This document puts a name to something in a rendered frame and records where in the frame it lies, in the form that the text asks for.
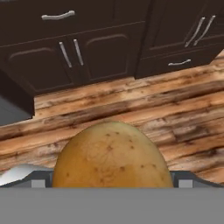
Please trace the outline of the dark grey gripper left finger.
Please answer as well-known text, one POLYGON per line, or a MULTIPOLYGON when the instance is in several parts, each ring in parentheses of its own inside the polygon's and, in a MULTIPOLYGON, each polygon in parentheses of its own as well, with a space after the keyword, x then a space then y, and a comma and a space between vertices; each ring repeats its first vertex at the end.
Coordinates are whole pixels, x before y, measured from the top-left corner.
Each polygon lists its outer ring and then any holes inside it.
POLYGON ((5 184, 5 187, 50 188, 53 182, 52 171, 33 171, 27 177, 5 184))

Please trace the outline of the dark brown low drawer front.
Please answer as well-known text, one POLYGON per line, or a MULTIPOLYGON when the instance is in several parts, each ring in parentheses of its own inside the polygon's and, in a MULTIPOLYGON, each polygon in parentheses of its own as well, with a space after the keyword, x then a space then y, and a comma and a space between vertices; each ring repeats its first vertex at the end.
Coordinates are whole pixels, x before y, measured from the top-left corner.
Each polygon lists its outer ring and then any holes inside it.
POLYGON ((193 48, 186 52, 174 52, 166 55, 143 58, 139 61, 135 78, 142 79, 153 75, 204 66, 210 64, 223 49, 224 45, 217 44, 193 48), (168 66, 170 62, 181 62, 187 59, 191 59, 192 61, 181 66, 168 66))

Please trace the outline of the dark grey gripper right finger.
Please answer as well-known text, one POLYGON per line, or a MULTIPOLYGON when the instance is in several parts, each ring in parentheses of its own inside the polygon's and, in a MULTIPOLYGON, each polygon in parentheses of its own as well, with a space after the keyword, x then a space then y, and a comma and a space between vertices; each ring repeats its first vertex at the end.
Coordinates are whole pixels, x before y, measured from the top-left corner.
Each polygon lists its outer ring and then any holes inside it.
POLYGON ((223 185, 216 184, 199 178, 191 171, 171 171, 172 183, 176 188, 201 188, 201 187, 218 187, 223 185))

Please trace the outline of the brown potato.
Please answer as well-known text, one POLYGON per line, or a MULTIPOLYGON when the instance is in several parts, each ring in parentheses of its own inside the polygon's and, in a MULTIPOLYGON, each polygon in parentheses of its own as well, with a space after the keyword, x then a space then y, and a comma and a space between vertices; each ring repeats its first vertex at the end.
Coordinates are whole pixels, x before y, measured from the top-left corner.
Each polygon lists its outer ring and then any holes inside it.
POLYGON ((65 145, 54 187, 170 188, 172 175, 158 147, 124 122, 92 125, 65 145))

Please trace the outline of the dark brown wide drawer front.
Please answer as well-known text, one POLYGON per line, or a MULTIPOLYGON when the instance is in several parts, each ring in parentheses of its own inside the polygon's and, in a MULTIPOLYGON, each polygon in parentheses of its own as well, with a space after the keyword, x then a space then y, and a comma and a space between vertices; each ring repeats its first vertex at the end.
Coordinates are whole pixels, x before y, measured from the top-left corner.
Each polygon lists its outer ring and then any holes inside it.
POLYGON ((114 0, 0 0, 0 46, 79 32, 107 22, 114 16, 114 0), (61 20, 42 15, 75 11, 61 20))

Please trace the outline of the dark brown cabinet side panel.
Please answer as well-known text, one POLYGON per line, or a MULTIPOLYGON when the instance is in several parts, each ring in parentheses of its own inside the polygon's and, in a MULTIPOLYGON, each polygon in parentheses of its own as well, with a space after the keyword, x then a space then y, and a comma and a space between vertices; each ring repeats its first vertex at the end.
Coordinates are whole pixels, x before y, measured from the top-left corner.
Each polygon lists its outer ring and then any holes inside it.
POLYGON ((0 96, 29 116, 34 115, 34 98, 0 69, 0 96))

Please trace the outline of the dark brown tall cupboard door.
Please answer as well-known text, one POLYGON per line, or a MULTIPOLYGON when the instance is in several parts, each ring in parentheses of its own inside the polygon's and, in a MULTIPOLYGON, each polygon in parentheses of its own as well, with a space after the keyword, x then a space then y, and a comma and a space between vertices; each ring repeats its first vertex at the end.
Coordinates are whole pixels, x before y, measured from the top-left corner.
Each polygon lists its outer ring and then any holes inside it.
POLYGON ((193 46, 194 41, 205 30, 207 23, 212 15, 216 15, 216 18, 212 22, 206 35, 195 47, 209 46, 214 44, 222 44, 224 46, 224 0, 207 1, 206 6, 201 13, 201 16, 205 17, 205 20, 190 46, 193 46))
POLYGON ((208 0, 156 0, 145 34, 142 58, 185 49, 208 0))

